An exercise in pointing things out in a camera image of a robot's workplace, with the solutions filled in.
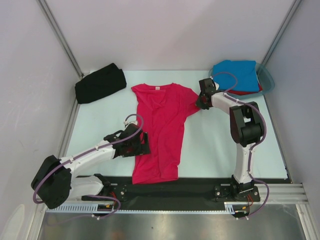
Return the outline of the pink t shirt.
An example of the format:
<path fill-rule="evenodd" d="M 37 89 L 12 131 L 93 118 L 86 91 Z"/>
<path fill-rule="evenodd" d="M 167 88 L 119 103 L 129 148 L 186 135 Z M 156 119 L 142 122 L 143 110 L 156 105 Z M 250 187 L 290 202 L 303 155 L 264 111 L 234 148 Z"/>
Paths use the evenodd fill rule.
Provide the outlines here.
<path fill-rule="evenodd" d="M 132 183 L 155 184 L 178 179 L 178 168 L 187 118 L 199 111 L 197 94 L 177 83 L 131 88 L 137 99 L 137 114 L 148 134 L 150 153 L 135 158 Z"/>

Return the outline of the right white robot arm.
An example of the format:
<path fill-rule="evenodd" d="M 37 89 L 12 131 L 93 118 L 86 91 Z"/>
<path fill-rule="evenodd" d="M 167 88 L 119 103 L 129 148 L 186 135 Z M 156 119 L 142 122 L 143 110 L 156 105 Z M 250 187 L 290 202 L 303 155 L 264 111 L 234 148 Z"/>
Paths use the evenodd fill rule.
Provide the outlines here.
<path fill-rule="evenodd" d="M 196 106 L 217 108 L 229 115 L 230 134 L 236 143 L 236 165 L 231 176 L 230 194 L 242 201 L 254 189 L 252 171 L 255 148 L 266 138 L 266 123 L 256 102 L 242 102 L 219 91 L 211 78 L 199 81 Z"/>

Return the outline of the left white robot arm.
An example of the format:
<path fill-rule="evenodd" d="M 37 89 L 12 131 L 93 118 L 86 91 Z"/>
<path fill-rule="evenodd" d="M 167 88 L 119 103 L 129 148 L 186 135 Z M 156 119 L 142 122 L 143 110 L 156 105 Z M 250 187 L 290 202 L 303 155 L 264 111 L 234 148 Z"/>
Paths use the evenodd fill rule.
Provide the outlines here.
<path fill-rule="evenodd" d="M 31 182 L 33 201 L 49 209 L 61 206 L 69 199 L 110 196 L 110 183 L 99 173 L 81 177 L 86 169 L 117 157 L 135 157 L 150 154 L 149 136 L 135 123 L 124 130 L 103 138 L 94 147 L 71 156 L 57 158 L 50 155 L 43 161 Z"/>

